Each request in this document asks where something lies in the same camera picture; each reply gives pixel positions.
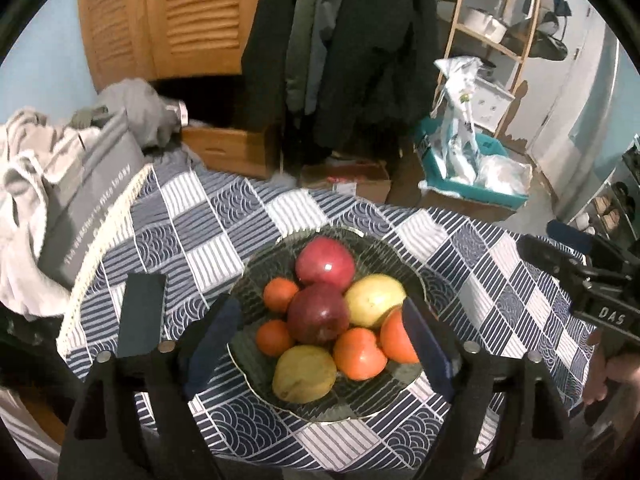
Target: glass fruit bowl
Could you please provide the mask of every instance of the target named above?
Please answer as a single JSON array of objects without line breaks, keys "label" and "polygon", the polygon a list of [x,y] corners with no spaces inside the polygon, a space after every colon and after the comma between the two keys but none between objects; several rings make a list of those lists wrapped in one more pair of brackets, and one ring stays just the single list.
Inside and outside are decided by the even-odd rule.
[{"label": "glass fruit bowl", "polygon": [[422,278],[386,242],[342,226],[298,231],[256,253],[231,290],[242,304],[242,327],[228,345],[229,354],[244,374],[249,388],[271,406],[309,422],[337,422],[371,416],[389,406],[418,378],[422,371],[419,364],[400,365],[389,361],[382,373],[367,381],[352,381],[339,372],[334,387],[324,397],[306,404],[293,404],[280,400],[273,393],[271,381],[278,360],[262,354],[255,344],[258,328],[277,318],[262,302],[265,285],[277,276],[296,280],[296,257],[319,235],[338,240],[351,252],[356,263],[354,281],[369,274],[387,274],[402,283],[409,296],[426,300]]}]

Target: table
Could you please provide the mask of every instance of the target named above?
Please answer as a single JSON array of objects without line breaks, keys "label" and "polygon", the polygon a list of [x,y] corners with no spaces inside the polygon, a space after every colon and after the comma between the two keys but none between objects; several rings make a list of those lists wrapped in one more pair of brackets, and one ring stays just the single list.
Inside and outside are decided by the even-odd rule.
[{"label": "table", "polygon": [[[591,328],[569,316],[568,297],[551,276],[521,261],[518,235],[444,210],[374,205],[203,168],[156,164],[143,171],[140,190],[132,190],[124,207],[126,197],[118,200],[96,238],[105,250],[83,268],[90,269],[87,286],[72,293],[78,309],[65,320],[58,348],[80,378],[99,352],[116,349],[128,273],[167,274],[162,338],[177,339],[230,290],[255,251],[295,230],[334,222],[395,247],[460,339],[514,357],[538,350],[565,407],[578,401]],[[492,401],[478,450],[495,432],[501,400]],[[153,427],[148,396],[138,394],[136,402],[141,421]],[[376,416],[308,424],[255,397],[228,356],[190,407],[213,453],[307,470],[415,468],[448,409],[421,376]]]}]

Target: human hand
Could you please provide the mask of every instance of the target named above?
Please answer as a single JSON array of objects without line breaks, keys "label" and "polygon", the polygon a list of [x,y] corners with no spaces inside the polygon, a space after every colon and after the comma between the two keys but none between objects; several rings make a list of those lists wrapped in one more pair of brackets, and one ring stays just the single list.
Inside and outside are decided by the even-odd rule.
[{"label": "human hand", "polygon": [[[587,339],[587,344],[598,344],[601,337],[602,330],[595,330]],[[586,405],[603,400],[607,396],[606,379],[629,384],[636,391],[636,397],[640,399],[640,353],[622,354],[607,361],[604,351],[598,346],[591,357],[589,374],[582,391],[582,400]]]}]

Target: dark red apple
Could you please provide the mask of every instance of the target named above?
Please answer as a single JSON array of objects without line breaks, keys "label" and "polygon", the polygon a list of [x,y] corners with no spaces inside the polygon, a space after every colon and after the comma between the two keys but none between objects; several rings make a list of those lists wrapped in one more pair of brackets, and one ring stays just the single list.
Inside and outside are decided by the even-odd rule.
[{"label": "dark red apple", "polygon": [[287,328],[296,341],[322,345],[349,327],[349,309],[337,287],[314,283],[297,293],[287,310]]},{"label": "dark red apple", "polygon": [[296,275],[305,285],[331,283],[344,292],[355,273],[351,253],[340,242],[326,236],[311,240],[296,259]]}]

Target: tangerine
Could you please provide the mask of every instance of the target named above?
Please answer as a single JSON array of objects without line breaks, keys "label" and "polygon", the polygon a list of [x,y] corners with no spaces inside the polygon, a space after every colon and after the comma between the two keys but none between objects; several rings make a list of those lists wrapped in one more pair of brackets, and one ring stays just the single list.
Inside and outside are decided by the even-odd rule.
[{"label": "tangerine", "polygon": [[335,365],[354,381],[378,375],[386,366],[386,356],[378,348],[376,334],[368,328],[351,328],[334,345]]},{"label": "tangerine", "polygon": [[281,319],[267,321],[255,333],[255,344],[260,352],[269,357],[280,357],[295,343],[289,335],[287,324]]},{"label": "tangerine", "polygon": [[404,329],[404,324],[402,324],[401,307],[393,309],[382,323],[380,346],[382,346],[385,355],[396,363],[409,365],[420,362],[409,335]]},{"label": "tangerine", "polygon": [[299,293],[300,288],[287,278],[273,278],[262,292],[264,305],[278,314],[284,314],[289,308],[293,297]]}]

